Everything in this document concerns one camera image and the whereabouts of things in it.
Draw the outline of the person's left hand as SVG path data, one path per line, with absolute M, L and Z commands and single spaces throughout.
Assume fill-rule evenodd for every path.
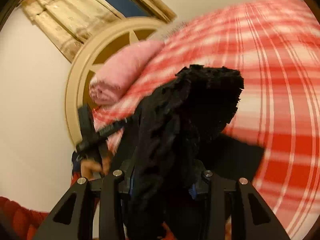
M 109 173 L 111 161 L 110 156 L 104 157 L 102 164 L 93 159 L 82 159 L 80 161 L 81 176 L 88 180 L 94 180 L 94 173 L 99 173 L 101 177 L 106 176 Z

